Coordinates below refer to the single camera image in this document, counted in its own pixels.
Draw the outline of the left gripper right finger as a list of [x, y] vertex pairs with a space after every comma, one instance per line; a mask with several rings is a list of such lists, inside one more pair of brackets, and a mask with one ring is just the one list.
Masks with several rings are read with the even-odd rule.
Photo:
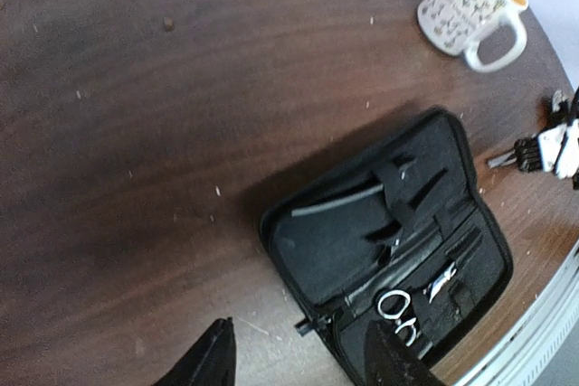
[[385, 320], [373, 320], [368, 324], [364, 359], [366, 385], [443, 385], [443, 382], [406, 348]]

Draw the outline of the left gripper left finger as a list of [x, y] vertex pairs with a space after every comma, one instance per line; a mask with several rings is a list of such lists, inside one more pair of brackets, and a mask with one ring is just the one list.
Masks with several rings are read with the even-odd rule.
[[216, 319], [155, 386], [233, 386], [236, 339], [231, 317]]

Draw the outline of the silver straight hair scissors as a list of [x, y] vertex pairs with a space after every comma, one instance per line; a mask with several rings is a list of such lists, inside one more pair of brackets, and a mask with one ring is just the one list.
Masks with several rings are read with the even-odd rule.
[[414, 295], [401, 288], [395, 288], [386, 290], [377, 298], [375, 302], [377, 314], [394, 324], [394, 333], [403, 340], [406, 347], [411, 347], [422, 333], [417, 314], [414, 313], [413, 302], [422, 297], [428, 305], [432, 305], [435, 300], [441, 298], [443, 289], [453, 280], [457, 271], [456, 263], [451, 262]]

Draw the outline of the black zippered tool case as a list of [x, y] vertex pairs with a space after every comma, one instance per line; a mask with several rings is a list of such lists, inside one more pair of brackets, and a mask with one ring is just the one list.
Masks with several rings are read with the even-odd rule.
[[439, 300], [413, 302], [422, 333], [406, 348], [433, 366], [498, 301], [514, 268], [464, 126], [440, 107], [272, 206], [259, 235], [304, 313], [298, 331], [317, 333], [356, 385], [365, 384], [368, 324], [385, 320], [375, 308], [383, 292], [414, 295], [456, 263]]

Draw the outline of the silver thinning scissors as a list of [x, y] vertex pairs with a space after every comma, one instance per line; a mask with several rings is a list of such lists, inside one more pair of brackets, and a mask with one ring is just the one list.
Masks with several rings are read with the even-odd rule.
[[517, 165], [517, 156], [514, 152], [507, 152], [505, 154], [492, 157], [487, 161], [487, 166], [491, 169], [509, 165]]

